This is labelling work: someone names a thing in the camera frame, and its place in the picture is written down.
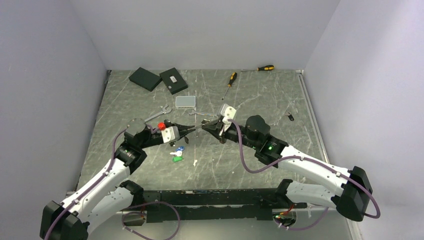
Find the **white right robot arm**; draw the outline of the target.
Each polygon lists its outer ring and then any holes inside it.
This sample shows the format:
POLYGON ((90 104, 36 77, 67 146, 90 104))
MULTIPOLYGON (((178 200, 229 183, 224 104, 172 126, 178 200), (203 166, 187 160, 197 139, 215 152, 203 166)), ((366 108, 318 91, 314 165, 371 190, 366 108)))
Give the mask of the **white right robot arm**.
POLYGON ((298 203, 324 206, 356 222, 364 217, 381 216, 364 169, 339 167, 301 152, 271 135, 271 127, 260 115, 250 116, 244 126, 233 119, 203 120, 201 128, 222 144, 227 140, 238 143, 242 166, 251 174, 274 167, 301 174, 314 182, 283 179, 275 193, 276 203, 282 208, 298 203))

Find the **key with green tag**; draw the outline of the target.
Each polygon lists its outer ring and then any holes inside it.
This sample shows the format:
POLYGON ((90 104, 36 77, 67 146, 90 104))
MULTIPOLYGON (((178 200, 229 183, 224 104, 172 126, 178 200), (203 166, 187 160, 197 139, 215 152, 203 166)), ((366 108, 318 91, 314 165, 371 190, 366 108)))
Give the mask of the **key with green tag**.
POLYGON ((184 158, 182 157, 182 156, 174 156, 173 158, 172 158, 172 161, 174 162, 174 163, 177 163, 177 162, 180 162, 180 161, 182 161, 184 158))

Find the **key with white tag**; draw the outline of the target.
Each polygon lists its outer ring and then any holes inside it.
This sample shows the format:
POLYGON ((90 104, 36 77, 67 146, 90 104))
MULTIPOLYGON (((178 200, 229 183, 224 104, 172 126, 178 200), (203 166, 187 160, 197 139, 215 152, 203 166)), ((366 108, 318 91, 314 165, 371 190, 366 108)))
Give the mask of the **key with white tag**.
POLYGON ((183 152, 181 150, 177 150, 175 152, 170 152, 169 154, 172 156, 181 157, 183 155, 183 152))

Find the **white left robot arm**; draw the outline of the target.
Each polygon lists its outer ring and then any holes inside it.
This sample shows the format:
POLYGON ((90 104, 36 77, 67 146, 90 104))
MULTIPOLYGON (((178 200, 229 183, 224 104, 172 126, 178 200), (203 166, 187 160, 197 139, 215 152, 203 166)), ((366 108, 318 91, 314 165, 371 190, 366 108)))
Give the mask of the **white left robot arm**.
POLYGON ((147 206, 144 189, 129 180, 147 158, 146 148, 184 138, 195 131, 193 125, 165 120, 153 128, 141 118, 132 119, 120 134, 106 165, 84 186, 61 202, 50 201, 43 209, 39 236, 43 240, 86 240, 116 212, 147 206))

